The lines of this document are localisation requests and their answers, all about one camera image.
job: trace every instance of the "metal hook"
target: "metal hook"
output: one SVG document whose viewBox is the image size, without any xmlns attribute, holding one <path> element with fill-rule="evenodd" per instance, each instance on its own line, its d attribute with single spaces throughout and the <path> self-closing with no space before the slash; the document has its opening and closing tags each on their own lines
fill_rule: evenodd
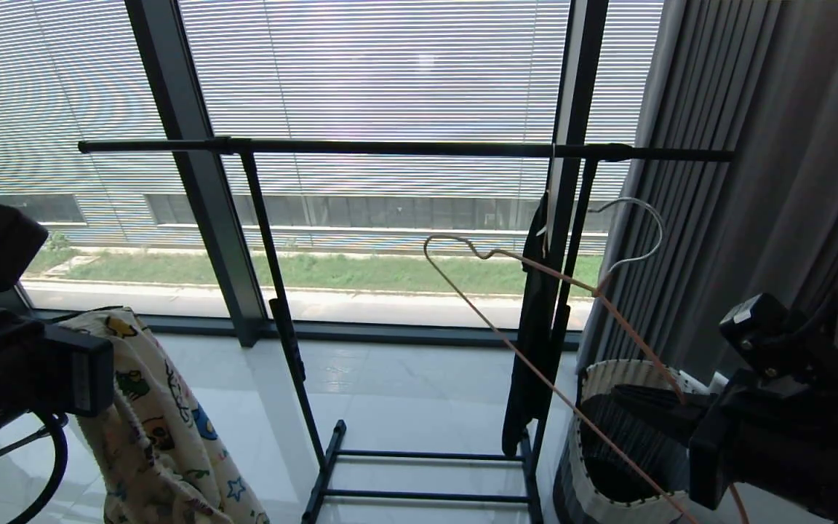
<svg viewBox="0 0 838 524">
<path fill-rule="evenodd" d="M 603 277 L 601 284 L 597 286 L 598 288 L 603 288 L 603 285 L 605 285 L 606 281 L 610 278 L 610 275 L 612 275 L 612 273 L 616 270 L 616 268 L 619 268 L 619 266 L 629 264 L 629 262 L 639 262 L 639 260 L 645 260 L 646 258 L 649 258 L 649 256 L 654 255 L 655 252 L 658 251 L 658 248 L 661 247 L 663 239 L 665 239 L 665 221 L 662 219 L 658 210 L 652 207 L 652 205 L 645 200 L 635 199 L 632 198 L 632 196 L 620 196 L 620 198 L 610 200 L 609 202 L 606 202 L 605 205 L 599 206 L 598 208 L 588 209 L 588 213 L 599 213 L 609 206 L 618 205 L 619 202 L 633 203 L 633 205 L 638 205 L 645 209 L 645 211 L 651 213 L 652 218 L 655 219 L 655 225 L 658 226 L 658 241 L 655 241 L 655 245 L 652 246 L 652 249 L 649 250 L 648 253 L 645 253 L 645 255 L 633 256 L 633 258 L 624 258 L 610 266 L 610 268 L 606 271 L 606 276 Z"/>
</svg>

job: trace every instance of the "white tile floor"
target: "white tile floor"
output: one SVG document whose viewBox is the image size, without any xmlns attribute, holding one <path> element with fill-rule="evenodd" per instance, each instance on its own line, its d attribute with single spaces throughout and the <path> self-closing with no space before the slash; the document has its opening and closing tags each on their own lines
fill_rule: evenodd
<svg viewBox="0 0 838 524">
<path fill-rule="evenodd" d="M 232 338 L 161 336 L 183 377 L 215 424 L 242 474 L 275 524 L 300 520 L 316 478 L 316 462 L 275 341 L 240 349 Z M 306 388 L 323 445 L 344 418 L 345 448 L 500 452 L 512 354 L 456 349 L 302 343 Z M 573 377 L 573 355 L 559 377 Z M 562 381 L 572 391 L 572 381 Z M 538 470 L 546 521 L 554 521 L 551 481 L 570 417 L 556 401 Z M 20 418 L 0 431 L 0 445 L 36 430 Z M 57 496 L 35 524 L 102 523 L 105 488 L 79 432 L 67 431 L 70 464 Z M 0 458 L 0 522 L 36 497 L 49 475 L 49 441 Z M 518 467 L 406 465 L 403 461 L 345 461 L 335 488 L 523 494 Z M 528 522 L 516 505 L 416 504 L 406 501 L 327 501 L 320 523 Z"/>
</svg>

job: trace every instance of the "sidewalk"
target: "sidewalk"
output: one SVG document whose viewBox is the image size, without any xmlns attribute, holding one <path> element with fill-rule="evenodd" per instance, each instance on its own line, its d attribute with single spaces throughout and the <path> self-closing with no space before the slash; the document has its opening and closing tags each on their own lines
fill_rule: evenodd
<svg viewBox="0 0 838 524">
<path fill-rule="evenodd" d="M 45 309 L 92 309 L 125 305 L 145 314 L 227 317 L 222 292 L 215 287 L 171 285 L 127 285 L 23 281 L 34 305 Z M 263 288 L 265 298 L 273 289 Z M 379 322 L 405 325 L 485 326 L 458 296 L 403 295 L 332 290 L 287 289 L 294 319 L 330 322 Z M 522 298 L 471 298 L 499 328 L 517 328 Z M 569 301 L 569 329 L 583 329 L 591 313 L 591 299 Z"/>
</svg>

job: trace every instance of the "clothes hanger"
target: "clothes hanger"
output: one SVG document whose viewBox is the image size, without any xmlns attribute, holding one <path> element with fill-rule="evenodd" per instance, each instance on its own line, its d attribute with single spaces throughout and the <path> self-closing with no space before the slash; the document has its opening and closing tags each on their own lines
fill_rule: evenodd
<svg viewBox="0 0 838 524">
<path fill-rule="evenodd" d="M 643 341 L 642 337 L 638 334 L 638 332 L 635 331 L 635 329 L 623 317 L 622 313 L 620 313 L 618 309 L 615 308 L 612 302 L 610 302 L 609 299 L 606 298 L 606 295 L 603 295 L 602 292 L 603 286 L 606 285 L 606 282 L 609 282 L 609 278 L 612 277 L 616 269 L 621 268 L 622 266 L 631 262 L 638 262 L 648 259 L 650 256 L 654 255 L 656 251 L 658 251 L 658 248 L 661 247 L 662 239 L 664 239 L 665 223 L 661 217 L 661 214 L 653 206 L 649 205 L 648 202 L 643 202 L 643 200 L 641 199 L 631 198 L 631 196 L 622 196 L 622 198 L 614 199 L 611 202 L 605 203 L 605 205 L 602 205 L 599 208 L 588 211 L 595 213 L 601 212 L 609 206 L 616 205 L 616 203 L 620 202 L 629 202 L 633 205 L 639 205 L 643 209 L 646 209 L 646 211 L 651 213 L 653 219 L 655 220 L 656 226 L 658 226 L 658 239 L 656 240 L 655 245 L 652 247 L 651 250 L 649 250 L 648 253 L 645 253 L 641 256 L 636 256 L 635 258 L 625 258 L 610 266 L 606 276 L 604 276 L 602 281 L 599 282 L 599 284 L 596 287 L 588 285 L 588 283 L 585 282 L 580 282 L 578 281 L 578 279 L 573 279 L 572 277 L 564 275 L 561 272 L 555 271 L 555 269 L 549 268 L 548 266 L 545 266 L 543 264 L 539 264 L 538 262 L 525 258 L 522 255 L 518 255 L 518 253 L 513 253 L 504 249 L 491 249 L 486 253 L 481 253 L 478 251 L 474 243 L 470 241 L 470 239 L 466 239 L 465 237 L 460 237 L 457 235 L 429 235 L 428 237 L 426 237 L 425 242 L 423 242 L 423 255 L 425 255 L 426 261 L 428 261 L 429 264 L 432 265 L 432 268 L 434 268 L 435 271 L 439 273 L 439 276 L 442 276 L 442 279 L 444 279 L 445 282 L 448 283 L 448 285 L 451 286 L 453 290 L 455 290 L 458 296 L 460 296 L 460 298 L 462 298 L 463 301 L 465 301 L 466 304 L 468 304 L 470 308 L 473 309 L 476 315 L 478 315 L 479 318 L 482 319 L 482 321 L 491 329 L 491 331 L 494 332 L 495 335 L 499 337 L 499 339 L 501 339 L 503 345 L 506 345 L 506 347 L 512 349 L 512 351 L 516 354 L 516 357 L 518 357 L 519 360 L 523 362 L 523 364 L 528 366 L 528 368 L 531 369 L 533 373 L 535 373 L 536 377 L 538 377 L 540 381 L 544 382 L 546 386 L 548 386 L 553 392 L 555 392 L 555 394 L 558 395 L 559 398 L 561 398 L 562 401 L 565 402 L 565 404 L 568 405 L 568 407 L 571 408 L 573 412 L 575 412 L 575 415 L 578 415 L 578 418 L 581 418 L 581 421 L 584 421 L 584 424 L 586 424 L 588 428 L 591 428 L 591 431 L 595 432 L 596 436 L 599 437 L 599 439 L 601 439 L 604 444 L 609 445 L 611 450 L 614 451 L 620 459 L 625 461 L 626 465 L 628 465 L 629 468 L 632 469 L 632 471 L 635 471 L 636 475 L 639 475 L 639 477 L 641 477 L 642 480 L 651 485 L 651 487 L 654 488 L 654 490 L 658 492 L 658 494 L 661 495 L 661 497 L 665 501 L 667 501 L 672 507 L 674 507 L 675 510 L 678 510 L 679 513 L 684 515 L 684 517 L 686 517 L 687 520 L 691 522 L 691 524 L 699 524 L 698 520 L 696 520 L 694 515 L 691 515 L 684 507 L 682 507 L 681 504 L 678 504 L 678 501 L 675 501 L 674 498 L 671 497 L 671 495 L 669 495 L 668 492 L 666 492 L 664 488 L 661 487 L 661 485 L 656 483 L 656 481 L 653 480 L 648 475 L 648 473 L 645 473 L 645 471 L 643 471 L 642 468 L 639 467 L 639 465 L 636 464 L 635 461 L 632 461 L 632 458 L 629 458 L 629 456 L 626 455 L 624 451 L 620 450 L 618 445 L 616 445 L 599 427 L 596 427 L 596 424 L 594 424 L 594 422 L 591 421 L 590 418 L 586 417 L 586 415 L 580 409 L 578 409 L 578 406 L 570 398 L 568 398 L 567 395 L 563 394 L 563 392 L 559 390 L 558 387 L 556 387 L 552 381 L 546 378 L 546 376 L 541 371 L 539 371 L 539 369 L 532 363 L 532 361 L 529 361 L 529 359 L 526 358 L 524 354 L 522 354 L 519 348 L 516 348 L 516 345 L 513 344 L 512 341 L 510 341 L 508 336 L 503 334 L 502 331 L 499 331 L 499 328 L 497 328 L 493 324 L 493 322 L 491 322 L 490 319 L 488 319 L 487 316 L 483 314 L 483 312 L 481 312 L 480 309 L 478 309 L 472 301 L 470 301 L 468 296 L 463 294 L 463 291 L 461 291 L 461 289 L 452 281 L 452 279 L 449 278 L 448 275 L 446 275 L 445 272 L 442 271 L 442 269 L 439 268 L 438 265 L 436 265 L 435 261 L 432 260 L 428 252 L 429 243 L 432 241 L 436 241 L 436 239 L 449 239 L 450 241 L 462 242 L 464 245 L 468 246 L 471 252 L 474 253 L 474 255 L 479 259 L 486 260 L 488 258 L 492 258 L 494 255 L 508 256 L 509 258 L 513 258 L 518 260 L 519 262 L 522 262 L 522 264 L 525 264 L 526 266 L 531 266 L 531 268 L 537 269 L 538 271 L 542 271 L 548 275 L 551 275 L 552 277 L 555 277 L 556 279 L 560 279 L 563 282 L 568 282 L 570 283 L 570 285 L 574 285 L 576 287 L 590 292 L 591 296 L 594 296 L 596 299 L 599 299 L 599 301 L 601 301 L 602 305 L 609 311 L 612 317 L 616 319 L 616 322 L 618 322 L 618 324 L 623 329 L 625 329 L 629 336 L 631 336 L 633 341 L 636 342 L 636 344 L 642 350 L 642 353 L 645 354 L 649 361 L 651 361 L 652 364 L 655 366 L 656 371 L 658 371 L 659 374 L 662 375 L 662 378 L 664 378 L 665 381 L 668 382 L 669 386 L 671 386 L 672 390 L 675 392 L 675 395 L 678 396 L 679 401 L 682 404 L 686 404 L 687 399 L 685 397 L 685 394 L 681 390 L 681 387 L 679 387 L 675 377 L 671 374 L 671 372 L 668 372 L 668 368 L 665 368 L 665 365 L 661 362 L 661 359 L 658 358 L 658 355 L 656 355 L 655 352 L 652 351 L 652 349 L 648 346 L 648 344 L 645 343 L 645 341 Z M 730 485 L 730 492 L 732 494 L 733 499 L 735 500 L 736 505 L 738 505 L 739 515 L 741 515 L 743 524 L 749 524 L 748 515 L 746 515 L 745 508 L 742 505 L 741 498 L 739 498 L 738 492 L 735 490 L 734 485 Z"/>
</svg>

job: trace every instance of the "curtain fold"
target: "curtain fold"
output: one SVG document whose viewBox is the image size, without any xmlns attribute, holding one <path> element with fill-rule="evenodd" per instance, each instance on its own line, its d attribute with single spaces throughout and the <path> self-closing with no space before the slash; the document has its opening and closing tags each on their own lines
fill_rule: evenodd
<svg viewBox="0 0 838 524">
<path fill-rule="evenodd" d="M 661 211 L 666 241 L 607 289 L 676 368 L 708 381 L 738 362 L 717 325 L 767 291 L 810 311 L 838 290 L 838 3 L 668 3 L 638 146 L 734 149 L 732 165 L 633 162 L 624 195 Z M 624 209 L 607 262 L 644 253 Z M 638 348 L 595 305 L 579 368 Z"/>
</svg>

